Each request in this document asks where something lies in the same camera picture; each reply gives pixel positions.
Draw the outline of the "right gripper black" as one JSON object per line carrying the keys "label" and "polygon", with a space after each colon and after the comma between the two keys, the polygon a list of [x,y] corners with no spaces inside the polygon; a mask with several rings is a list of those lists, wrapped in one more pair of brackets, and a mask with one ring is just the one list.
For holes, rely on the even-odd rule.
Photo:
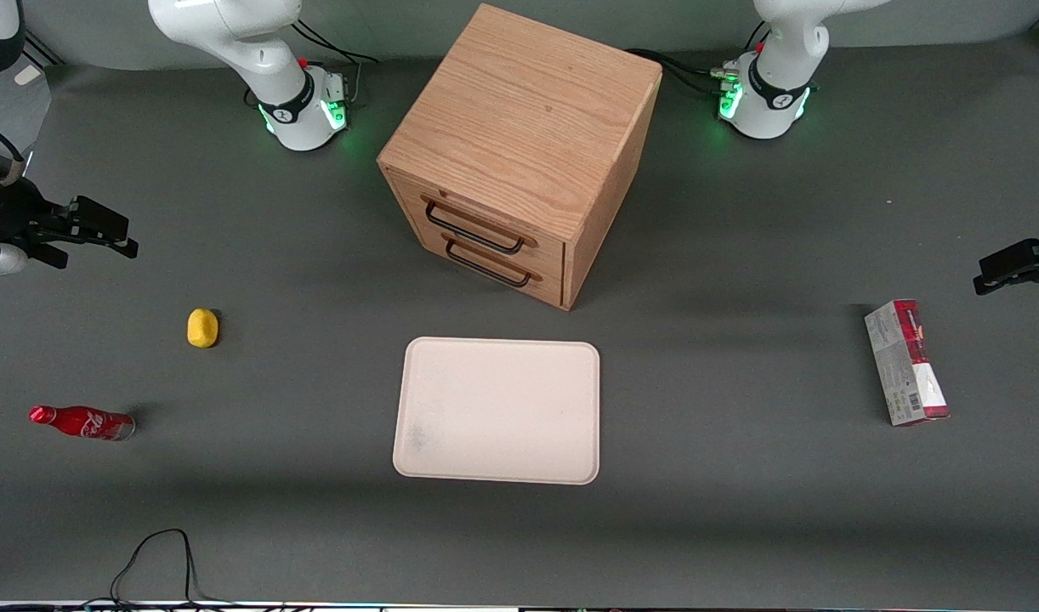
{"label": "right gripper black", "polygon": [[[70,234],[72,227],[91,234]],[[107,247],[128,259],[139,255],[139,243],[128,237],[127,218],[107,206],[86,196],[56,204],[26,178],[0,185],[0,269],[23,269],[30,260],[65,269],[69,255],[52,241]]]}

